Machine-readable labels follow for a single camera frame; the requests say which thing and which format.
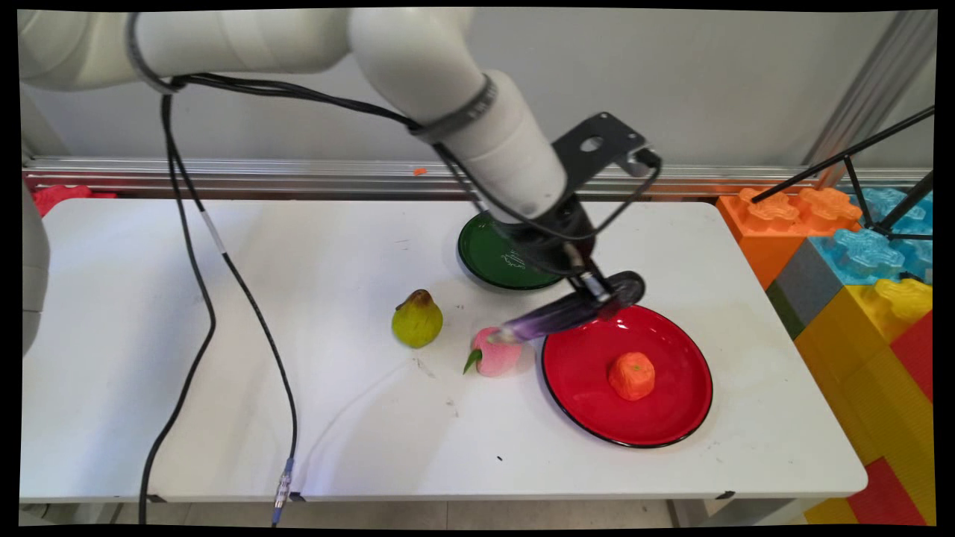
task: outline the yellow pear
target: yellow pear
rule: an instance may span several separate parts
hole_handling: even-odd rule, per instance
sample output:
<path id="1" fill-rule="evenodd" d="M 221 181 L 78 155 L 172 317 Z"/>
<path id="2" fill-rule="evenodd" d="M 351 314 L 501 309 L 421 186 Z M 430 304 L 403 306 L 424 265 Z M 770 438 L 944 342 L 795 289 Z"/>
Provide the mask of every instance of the yellow pear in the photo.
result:
<path id="1" fill-rule="evenodd" d="M 392 331 L 402 343 L 415 349 L 435 340 L 444 324 L 444 315 L 424 289 L 413 292 L 395 308 Z"/>

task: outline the yellow building block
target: yellow building block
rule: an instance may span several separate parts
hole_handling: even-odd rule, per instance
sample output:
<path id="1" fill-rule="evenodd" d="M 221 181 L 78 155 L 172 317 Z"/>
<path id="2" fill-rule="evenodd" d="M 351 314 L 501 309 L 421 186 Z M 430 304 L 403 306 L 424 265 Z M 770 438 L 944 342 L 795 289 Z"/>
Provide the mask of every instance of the yellow building block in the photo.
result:
<path id="1" fill-rule="evenodd" d="M 867 465 L 881 457 L 883 454 L 872 441 L 865 425 L 859 415 L 856 414 L 856 410 L 849 403 L 842 392 L 842 388 L 826 367 L 825 358 L 822 356 L 812 334 L 801 333 L 796 338 L 796 348 L 802 354 L 802 359 L 806 362 L 809 372 L 813 374 L 816 385 L 826 398 L 826 402 L 829 403 L 829 408 L 832 409 L 839 425 L 842 426 L 842 431 L 849 442 L 852 443 L 852 447 L 856 450 L 856 455 L 859 456 L 862 464 Z"/>
<path id="2" fill-rule="evenodd" d="M 889 343 L 932 310 L 932 287 L 918 280 L 879 280 L 874 286 L 852 286 L 849 294 Z"/>
<path id="3" fill-rule="evenodd" d="M 932 404 L 895 357 L 884 349 L 842 383 L 879 451 L 925 521 L 936 524 L 935 434 Z"/>
<path id="4" fill-rule="evenodd" d="M 830 498 L 805 512 L 809 524 L 858 524 L 845 498 Z"/>
<path id="5" fill-rule="evenodd" d="M 846 286 L 806 327 L 819 345 L 829 371 L 843 382 L 888 341 L 866 315 L 856 296 L 866 286 Z"/>

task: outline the plate rim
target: plate rim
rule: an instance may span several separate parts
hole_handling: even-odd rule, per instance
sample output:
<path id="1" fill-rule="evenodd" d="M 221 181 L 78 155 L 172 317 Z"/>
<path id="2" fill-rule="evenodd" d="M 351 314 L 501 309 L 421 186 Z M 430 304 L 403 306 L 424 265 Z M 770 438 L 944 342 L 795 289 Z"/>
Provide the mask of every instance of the plate rim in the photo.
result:
<path id="1" fill-rule="evenodd" d="M 707 411 L 706 411 L 705 413 L 703 413 L 703 418 L 700 419 L 700 422 L 697 423 L 695 427 L 693 427 L 692 429 L 690 429 L 690 430 L 687 432 L 687 434 L 683 435 L 682 437 L 680 437 L 680 438 L 678 438 L 678 439 L 676 439 L 676 440 L 671 440 L 671 441 L 664 442 L 664 443 L 629 443 L 629 442 L 625 442 L 625 441 L 621 441 L 621 440 L 615 440 L 615 439 L 612 439 L 612 438 L 607 437 L 607 436 L 605 436 L 605 435 L 602 435 L 602 434 L 600 434 L 600 433 L 598 433 L 598 432 L 596 432 L 596 431 L 591 430 L 589 427 L 587 427 L 587 426 L 584 425 L 583 423 L 580 423 L 576 418 L 574 418 L 574 416 L 573 416 L 572 414 L 570 414 L 570 411 L 568 411 L 568 410 L 566 409 L 566 407 L 563 406 L 563 403 L 561 403 L 561 400 L 557 397 L 557 394 L 554 393 L 554 388 L 550 385 L 550 379 L 547 377 L 547 367 L 544 365 L 544 358 L 547 356 L 547 340 L 550 339 L 550 335 L 548 335 L 547 337 L 545 337 L 545 338 L 543 339 L 543 345 L 541 346 L 541 373 L 543 374 L 543 383 L 547 386 L 547 392 L 550 393 L 551 398 L 554 399 L 554 402 L 555 402 L 555 403 L 557 403 L 557 406 L 558 406 L 558 408 L 561 409 L 561 412 L 563 412 L 565 416 L 567 416 L 568 418 L 570 418 L 570 420 L 573 421 L 578 427 L 580 427 L 581 429 L 584 429 L 584 431 L 586 431 L 587 433 L 589 433 L 589 434 L 591 434 L 591 435 L 597 437 L 597 438 L 600 439 L 600 440 L 608 441 L 608 442 L 613 443 L 613 444 L 621 445 L 621 446 L 623 446 L 623 447 L 630 447 L 630 448 L 634 448 L 634 449 L 656 449 L 656 448 L 659 448 L 659 447 L 667 447 L 668 445 L 674 445 L 674 444 L 677 443 L 677 442 L 686 440 L 690 435 L 692 435 L 692 434 L 695 433 L 697 430 L 699 430 L 699 428 L 702 427 L 704 423 L 706 423 L 707 418 L 710 416 L 710 410 L 712 409 L 712 406 L 713 406 L 713 375 L 712 375 L 712 371 L 710 370 L 710 363 L 707 361 L 706 356 L 703 355 L 703 351 L 700 351 L 700 346 L 696 344 L 696 341 L 694 341 L 693 338 L 690 337 L 690 335 L 689 335 L 686 331 L 684 331 L 682 328 L 680 328 L 680 326 L 679 326 L 678 324 L 674 323 L 674 322 L 673 322 L 672 320 L 670 320 L 668 317 L 666 317 L 665 315 L 663 315 L 662 313 L 660 313 L 660 312 L 658 312 L 658 311 L 656 311 L 656 310 L 651 310 L 650 308 L 646 308 L 646 307 L 640 306 L 640 305 L 638 305 L 638 304 L 634 304 L 633 306 L 630 306 L 630 307 L 631 307 L 631 308 L 634 308 L 634 307 L 636 307 L 636 308 L 641 308 L 641 309 L 643 309 L 643 310 L 647 310 L 647 311 L 650 311 L 650 312 L 652 312 L 652 313 L 656 313 L 657 315 L 660 315 L 661 317 L 663 317 L 664 319 L 666 319 L 670 324 L 672 324 L 674 327 L 676 327 L 676 330 L 679 330 L 680 332 L 682 332 L 683 335 L 685 335 L 685 336 L 687 337 L 687 339 L 690 340 L 690 343 L 692 343 L 692 344 L 693 344 L 693 347 L 696 348 L 696 351 L 699 352 L 700 357 L 703 358 L 703 365 L 707 368 L 707 377 L 708 377 L 709 380 L 710 380 L 710 398 L 709 398 L 709 400 L 707 401 Z"/>
<path id="2" fill-rule="evenodd" d="M 457 257 L 458 257 L 458 259 L 461 260 L 461 263 L 464 264 L 464 267 L 466 267 L 466 268 L 468 269 L 468 271 L 471 272 L 472 275 L 474 275 L 478 280 L 484 282 L 485 284 L 494 286 L 494 287 L 496 287 L 496 288 L 498 288 L 498 289 L 507 289 L 507 290 L 538 290 L 538 289 L 543 289 L 543 288 L 550 287 L 550 286 L 555 285 L 555 284 L 559 284 L 559 283 L 561 282 L 561 280 L 563 279 L 562 276 L 559 277 L 558 279 L 554 280 L 553 282 L 548 282 L 548 283 L 545 283 L 545 284 L 539 284 L 539 285 L 536 285 L 536 286 L 530 286 L 530 287 L 527 287 L 527 286 L 523 286 L 523 287 L 522 287 L 522 286 L 508 286 L 508 285 L 504 285 L 504 284 L 492 282 L 491 280 L 485 278 L 485 277 L 482 276 L 480 273 L 478 273 L 478 271 L 475 270 L 475 268 L 472 267 L 470 263 L 468 263 L 467 257 L 464 255 L 464 252 L 461 251 L 461 238 L 464 237 L 464 229 L 466 229 L 467 226 L 469 226 L 469 225 L 471 224 L 471 222 L 474 221 L 475 218 L 477 218 L 477 217 L 479 217 L 479 216 L 483 216 L 483 215 L 486 214 L 486 213 L 488 213 L 488 211 L 485 210 L 485 211 L 479 212 L 478 214 L 476 214 L 476 215 L 474 215 L 473 217 L 471 217 L 470 219 L 468 219 L 468 221 L 464 223 L 464 226 L 461 226 L 461 231 L 459 231 L 459 232 L 457 233 L 457 245 L 456 245 Z"/>

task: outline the black cable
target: black cable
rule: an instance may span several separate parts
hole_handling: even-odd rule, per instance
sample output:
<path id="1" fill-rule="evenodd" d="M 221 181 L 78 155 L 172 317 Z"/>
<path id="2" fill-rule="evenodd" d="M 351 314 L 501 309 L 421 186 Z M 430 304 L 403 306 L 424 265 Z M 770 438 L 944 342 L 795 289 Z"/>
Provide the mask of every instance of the black cable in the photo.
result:
<path id="1" fill-rule="evenodd" d="M 656 162 L 653 164 L 653 173 L 650 174 L 650 177 L 646 181 L 641 183 L 640 186 L 636 187 L 633 190 L 633 192 L 630 193 L 630 195 L 627 196 L 626 199 L 623 202 L 621 202 L 620 205 L 612 213 L 610 213 L 610 216 L 606 217 L 599 226 L 594 228 L 593 231 L 590 231 L 589 233 L 586 233 L 584 235 L 574 236 L 574 235 L 564 235 L 563 233 L 560 233 L 559 231 L 554 231 L 553 229 L 550 229 L 546 226 L 542 226 L 534 222 L 533 220 L 529 220 L 525 218 L 523 215 L 519 214 L 514 209 L 501 203 L 500 200 L 498 200 L 493 194 L 488 192 L 483 186 L 480 185 L 480 183 L 475 181 L 474 176 L 471 175 L 471 172 L 469 172 L 468 169 L 464 166 L 464 164 L 458 161 L 455 158 L 455 156 L 450 151 L 448 151 L 448 149 L 444 145 L 437 144 L 437 145 L 434 145 L 433 148 L 437 152 L 437 155 L 441 157 L 441 160 L 444 161 L 445 165 L 451 168 L 451 173 L 455 176 L 455 179 L 458 179 L 459 183 L 463 185 L 460 178 L 457 176 L 455 169 L 449 165 L 448 163 L 449 161 L 452 161 L 455 164 L 457 164 L 457 167 L 461 169 L 461 172 L 465 176 L 467 176 L 468 180 L 471 182 L 471 184 L 475 186 L 477 191 L 480 192 L 482 196 L 487 198 L 488 202 L 494 205 L 497 205 L 501 210 L 506 212 L 508 215 L 518 219 L 523 224 L 526 224 L 528 226 L 535 228 L 537 231 L 540 231 L 541 233 L 546 233 L 548 235 L 551 235 L 552 237 L 557 237 L 558 239 L 562 239 L 569 242 L 585 241 L 587 239 L 596 237 L 598 233 L 606 229 L 607 226 L 609 226 L 614 220 L 616 220 L 617 217 L 620 216 L 626 210 L 626 208 L 630 206 L 630 204 L 635 202 L 637 198 L 640 197 L 641 194 L 646 192 L 648 188 L 650 188 L 654 183 L 656 183 L 657 178 L 660 177 L 660 172 L 663 170 L 663 161 L 659 157 L 656 157 L 655 159 Z"/>
<path id="2" fill-rule="evenodd" d="M 174 82 L 177 83 L 196 83 L 205 86 L 210 86 L 214 88 L 225 89 L 229 91 L 246 93 L 251 95 L 258 96 L 267 96 L 267 97 L 288 97 L 288 98 L 301 98 L 305 100 L 313 100 L 316 102 L 325 102 L 327 104 L 335 104 L 337 106 L 342 106 L 350 110 L 357 112 L 362 112 L 365 114 L 372 114 L 375 116 L 380 116 L 382 118 L 392 119 L 397 121 L 408 128 L 417 129 L 420 128 L 420 125 L 413 119 L 406 118 L 380 106 L 376 106 L 367 102 L 362 102 L 358 100 L 346 99 L 341 97 L 333 97 L 314 90 L 310 90 L 304 86 L 299 86 L 297 84 L 291 84 L 288 82 L 280 82 L 275 80 L 260 80 L 252 78 L 235 78 L 231 76 L 222 76 L 222 75 L 211 75 L 208 73 L 198 74 L 198 75 L 184 75 L 177 76 L 174 78 Z M 586 233 L 585 235 L 573 236 L 565 235 L 558 231 L 554 231 L 549 227 L 542 226 L 525 216 L 519 214 L 514 209 L 511 209 L 506 204 L 503 204 L 500 200 L 497 199 L 493 194 L 488 192 L 480 183 L 474 180 L 474 176 L 468 171 L 468 169 L 452 154 L 447 147 L 442 144 L 433 145 L 432 148 L 437 153 L 438 157 L 444 162 L 446 166 L 451 170 L 452 175 L 461 184 L 465 192 L 469 192 L 470 189 L 464 184 L 464 181 L 457 174 L 455 167 L 451 164 L 455 164 L 463 173 L 471 184 L 477 189 L 478 192 L 491 204 L 497 205 L 502 211 L 515 218 L 519 222 L 535 228 L 541 233 L 557 237 L 564 241 L 576 242 L 584 241 L 595 237 L 598 233 L 606 229 L 618 216 L 620 216 L 634 201 L 637 200 L 644 192 L 646 192 L 659 178 L 660 172 L 662 171 L 662 161 L 655 154 L 647 151 L 647 155 L 653 160 L 651 163 L 654 168 L 653 173 L 650 177 L 644 181 L 640 186 L 634 189 L 634 191 L 618 206 L 613 213 L 610 214 L 604 221 L 593 231 Z M 472 203 L 480 212 L 480 204 L 476 200 L 472 200 Z"/>
<path id="3" fill-rule="evenodd" d="M 169 181 L 173 184 L 173 192 L 176 196 L 176 207 L 179 209 L 180 222 L 182 224 L 182 236 L 185 238 L 185 249 L 189 254 L 189 264 L 192 265 L 192 272 L 196 276 L 196 283 L 199 284 L 199 289 L 202 292 L 202 300 L 205 302 L 205 307 L 209 311 L 209 332 L 206 333 L 205 339 L 202 341 L 199 351 L 196 353 L 196 357 L 192 360 L 192 365 L 189 367 L 189 373 L 186 374 L 185 381 L 182 384 L 182 389 L 180 391 L 179 398 L 176 400 L 176 407 L 173 409 L 173 413 L 169 416 L 165 426 L 162 427 L 162 430 L 159 432 L 156 440 L 153 441 L 153 446 L 150 448 L 149 455 L 146 457 L 146 464 L 142 469 L 142 481 L 139 483 L 138 518 L 140 524 L 146 524 L 146 494 L 147 490 L 149 489 L 149 474 L 153 469 L 153 461 L 156 459 L 156 454 L 159 452 L 159 447 L 162 445 L 162 441 L 165 440 L 166 435 L 169 434 L 169 431 L 172 430 L 173 425 L 176 424 L 176 419 L 179 417 L 180 411 L 182 410 L 182 405 L 185 403 L 186 395 L 189 393 L 189 386 L 192 384 L 192 378 L 196 374 L 196 369 L 199 367 L 199 362 L 202 360 L 202 356 L 205 354 L 205 350 L 208 348 L 209 342 L 212 341 L 212 335 L 216 331 L 216 312 L 212 307 L 212 300 L 209 298 L 209 291 L 205 288 L 205 282 L 202 280 L 202 273 L 199 271 L 199 264 L 196 263 L 196 252 L 193 251 L 192 248 L 192 238 L 189 235 L 189 223 L 186 221 L 185 207 L 182 205 L 182 194 L 179 188 L 179 181 L 176 179 L 176 168 L 173 158 L 175 143 L 172 141 L 172 131 L 169 126 L 171 106 L 172 97 L 168 95 L 162 96 L 162 130 L 166 135 L 166 159 L 169 163 Z"/>
<path id="4" fill-rule="evenodd" d="M 309 88 L 298 86 L 296 84 L 290 84 L 287 82 L 279 82 L 274 80 L 257 80 L 257 79 L 248 79 L 248 78 L 233 78 L 233 77 L 222 76 L 222 75 L 199 74 L 199 75 L 183 75 L 183 76 L 173 77 L 171 81 L 171 87 L 175 87 L 179 89 L 188 83 L 195 83 L 195 84 L 200 84 L 200 85 L 209 86 L 213 88 L 228 90 L 232 92 L 245 93 L 249 95 L 256 95 L 256 96 L 263 96 L 263 97 L 300 98 L 300 99 L 312 100 L 316 102 L 325 102 L 328 104 L 335 104 L 343 108 L 354 110 L 356 112 L 362 112 L 365 114 L 380 116 L 382 118 L 388 118 L 388 119 L 397 121 L 411 129 L 420 128 L 420 125 L 417 122 L 415 122 L 413 119 L 401 116 L 400 114 L 392 112 L 391 110 L 388 110 L 386 108 L 382 108 L 380 106 L 376 106 L 367 102 L 329 96 L 326 94 L 322 94 L 320 92 L 316 92 L 314 90 L 310 90 Z M 206 335 L 205 340 L 203 341 L 198 353 L 196 354 L 195 359 L 193 360 L 192 366 L 189 369 L 189 373 L 186 376 L 186 380 L 182 385 L 182 390 L 180 391 L 180 396 L 179 396 L 179 399 L 177 400 L 176 407 L 173 410 L 172 415 L 169 417 L 169 420 L 167 420 L 162 431 L 159 433 L 159 436 L 153 442 L 153 446 L 149 452 L 149 456 L 146 458 L 146 464 L 145 464 L 145 467 L 143 468 L 142 481 L 140 483 L 140 488 L 139 488 L 138 518 L 139 518 L 140 524 L 146 524 L 146 494 L 147 494 L 147 489 L 149 487 L 149 474 L 150 474 L 150 471 L 152 470 L 153 461 L 157 453 L 159 452 L 159 447 L 162 445 L 162 441 L 165 440 L 166 435 L 172 429 L 173 425 L 176 423 L 176 419 L 179 417 L 180 410 L 182 408 L 182 405 L 185 402 L 186 395 L 188 394 L 188 391 L 189 391 L 189 386 L 192 383 L 193 375 L 195 374 L 196 369 L 199 366 L 199 362 L 202 360 L 202 356 L 204 355 L 205 350 L 208 347 L 209 341 L 212 339 L 212 335 L 215 332 L 215 328 L 216 328 L 216 317 L 212 307 L 212 301 L 210 300 L 208 291 L 205 288 L 205 283 L 202 280 L 202 274 L 200 273 L 199 266 L 196 263 L 195 252 L 193 251 L 193 248 L 192 248 L 192 240 L 189 235 L 189 224 L 187 223 L 185 218 L 185 209 L 182 205 L 182 196 L 180 192 L 179 182 L 176 178 L 176 168 L 178 168 L 180 173 L 182 174 L 182 180 L 185 182 L 186 187 L 189 189 L 189 193 L 192 196 L 193 202 L 196 204 L 196 208 L 203 215 L 203 218 L 205 218 L 206 223 L 209 225 L 209 230 L 213 234 L 214 238 L 217 240 L 217 243 L 219 242 L 218 233 L 216 232 L 215 227 L 212 226 L 211 220 L 209 220 L 207 217 L 207 214 L 205 212 L 205 207 L 202 205 L 202 199 L 200 198 L 199 193 L 197 192 L 196 187 L 192 182 L 192 179 L 189 177 L 189 174 L 185 169 L 185 164 L 182 161 L 182 157 L 179 153 L 179 149 L 177 148 L 176 142 L 173 139 L 172 126 L 171 126 L 171 108 L 172 108 L 172 97 L 170 95 L 164 95 L 162 97 L 161 117 L 162 117 L 162 128 L 163 128 L 163 132 L 165 133 L 165 140 L 166 140 L 166 157 L 169 163 L 169 178 L 173 184 L 173 191 L 175 193 L 177 207 L 179 208 L 179 212 L 180 212 L 182 231 L 185 237 L 186 250 L 189 254 L 189 260 L 190 260 L 190 263 L 192 264 L 193 272 L 196 275 L 196 281 L 199 283 L 200 289 L 202 290 L 202 298 L 205 301 L 205 305 L 209 311 L 210 327 L 209 327 L 209 332 Z M 560 232 L 554 231 L 545 226 L 541 226 L 540 224 L 524 217 L 523 215 L 519 214 L 517 211 L 514 211 L 510 207 L 501 203 L 494 195 L 492 195 L 490 192 L 485 190 L 480 185 L 480 183 L 475 181 L 474 177 L 471 175 L 468 169 L 446 147 L 444 147 L 441 144 L 436 144 L 436 145 L 433 145 L 432 147 L 434 148 L 437 155 L 448 167 L 448 169 L 451 170 L 452 175 L 454 175 L 455 179 L 458 181 L 458 183 L 460 183 L 461 187 L 464 189 L 465 192 L 471 193 L 472 195 L 474 195 L 474 192 L 470 188 L 468 188 L 467 184 L 461 178 L 460 174 L 457 171 L 458 169 L 460 169 L 460 172 L 465 177 L 468 178 L 471 184 L 474 185 L 477 191 L 480 192 L 481 195 L 483 195 L 489 203 L 497 205 L 498 207 L 500 207 L 501 210 L 503 210 L 505 213 L 509 214 L 513 218 L 517 219 L 519 222 L 522 222 L 528 226 L 532 226 L 533 228 L 537 229 L 538 231 L 542 233 L 563 239 L 565 241 L 586 240 L 596 236 L 598 233 L 603 231 L 618 216 L 620 216 L 620 214 L 622 214 L 624 210 L 626 210 L 626 208 L 630 204 L 632 204 L 637 198 L 640 197 L 641 194 L 646 192 L 647 189 L 650 188 L 651 185 L 653 185 L 653 183 L 659 177 L 661 169 L 662 169 L 662 163 L 660 162 L 659 158 L 653 155 L 652 153 L 650 153 L 650 155 L 653 155 L 653 158 L 655 159 L 655 162 L 652 163 L 654 167 L 654 171 L 650 175 L 650 177 L 646 181 L 644 181 L 640 186 L 635 188 L 634 191 L 620 204 L 620 206 L 618 206 L 617 209 L 614 210 L 614 212 L 612 212 L 610 216 L 608 216 L 599 226 L 594 228 L 593 231 L 579 237 L 574 237 L 570 235 L 564 235 Z M 478 202 L 477 196 L 475 196 L 474 199 L 472 199 L 472 203 L 474 204 L 478 212 L 482 211 L 482 208 Z M 243 292 L 245 293 L 245 297 L 248 299 L 249 304 L 252 306 L 252 310 L 255 311 L 256 317 L 258 317 L 260 325 L 262 325 L 262 329 L 265 332 L 265 337 L 268 340 L 269 347 L 271 348 L 272 353 L 275 356 L 275 361 L 279 367 L 279 373 L 282 377 L 282 383 L 283 383 L 283 386 L 285 387 L 286 395 L 288 396 L 288 405 L 291 410 L 291 417 L 292 417 L 292 441 L 291 441 L 291 448 L 289 450 L 289 455 L 288 455 L 289 461 L 286 463 L 286 472 L 287 472 L 289 471 L 288 469 L 291 464 L 291 461 L 294 459 L 295 448 L 298 441 L 298 418 L 297 418 L 296 410 L 295 410 L 294 396 L 292 395 L 291 387 L 288 384 L 288 377 L 286 374 L 285 366 L 283 365 L 282 359 L 279 356 L 279 351 L 275 345 L 274 339 L 272 338 L 271 331 L 268 329 L 268 325 L 265 322 L 265 317 L 262 315 L 262 312 L 259 309 L 258 304 L 255 302 L 255 298 L 252 296 L 251 290 L 249 290 L 248 286 L 245 284 L 245 281 L 242 278 L 241 274 L 239 273 L 239 270 L 232 263 L 232 260 L 229 258 L 228 254 L 224 251 L 223 247 L 221 247 L 221 250 L 222 250 L 221 254 L 223 259 L 225 260 L 225 263 L 228 265 L 229 270 L 232 272 L 232 275 L 235 277 L 236 281 L 239 283 L 239 286 L 242 288 Z M 273 521 L 271 526 L 276 527 L 277 522 Z"/>
<path id="5" fill-rule="evenodd" d="M 180 155 L 179 148 L 176 146 L 176 142 L 173 140 L 171 133 L 169 138 L 172 146 L 172 154 L 175 158 L 176 165 L 182 174 L 182 180 L 185 182 L 186 187 L 189 188 L 189 193 L 192 195 L 192 199 L 196 203 L 196 208 L 200 213 L 205 213 L 205 207 L 202 205 L 202 199 L 199 196 L 199 192 L 196 191 L 196 186 L 193 184 L 192 178 L 189 177 L 189 173 L 185 169 L 185 164 L 182 162 L 182 156 Z M 222 257 L 225 261 L 225 264 L 229 267 L 229 271 L 231 271 L 232 275 L 235 277 L 236 282 L 239 283 L 239 287 L 242 288 L 243 293 L 245 293 L 245 298 L 248 300 L 249 305 L 252 306 L 252 310 L 255 311 L 255 316 L 259 319 L 259 324 L 262 326 L 262 331 L 265 333 L 265 339 L 268 340 L 268 346 L 272 350 L 272 355 L 275 356 L 275 363 L 279 367 L 279 374 L 282 377 L 282 385 L 286 389 L 288 407 L 291 411 L 292 417 L 292 442 L 291 448 L 288 452 L 288 457 L 293 459 L 295 457 L 295 448 L 298 445 L 298 414 L 295 411 L 295 398 L 292 395 L 291 386 L 288 384 L 286 367 L 282 363 L 282 358 L 279 356 L 279 349 L 275 345 L 275 339 L 272 337 L 272 331 L 268 329 L 268 324 L 265 322 L 265 317 L 262 315 L 262 311 L 259 309 L 259 304 L 255 301 L 255 297 L 252 296 L 252 291 L 249 290 L 248 286 L 245 284 L 245 280 L 239 273 L 239 270 L 236 268 L 235 264 L 232 263 L 232 258 L 229 257 L 229 254 L 222 252 Z"/>

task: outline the black mounting bracket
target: black mounting bracket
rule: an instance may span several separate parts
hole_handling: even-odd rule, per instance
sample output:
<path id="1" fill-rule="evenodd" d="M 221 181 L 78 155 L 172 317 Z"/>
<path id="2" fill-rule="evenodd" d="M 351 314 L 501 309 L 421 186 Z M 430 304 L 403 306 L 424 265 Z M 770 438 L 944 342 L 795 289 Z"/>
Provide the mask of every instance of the black mounting bracket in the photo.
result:
<path id="1" fill-rule="evenodd" d="M 614 162 L 634 177 L 649 171 L 635 158 L 647 146 L 647 139 L 609 112 L 585 119 L 551 146 L 567 174 L 565 198 Z"/>

